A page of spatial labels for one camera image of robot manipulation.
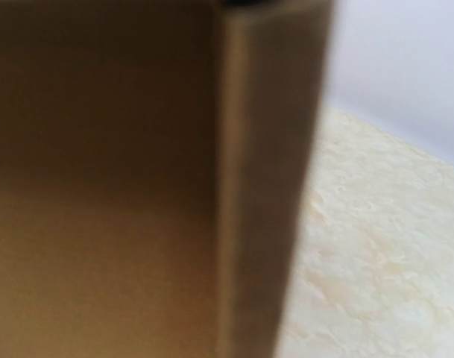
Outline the brown cardboard box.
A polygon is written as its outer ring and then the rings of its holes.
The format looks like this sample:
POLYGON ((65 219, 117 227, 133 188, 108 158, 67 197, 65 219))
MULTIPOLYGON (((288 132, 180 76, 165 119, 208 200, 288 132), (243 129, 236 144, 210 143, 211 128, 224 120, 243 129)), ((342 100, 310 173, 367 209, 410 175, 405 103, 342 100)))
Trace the brown cardboard box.
POLYGON ((0 357, 273 357, 333 1, 0 1, 0 357))

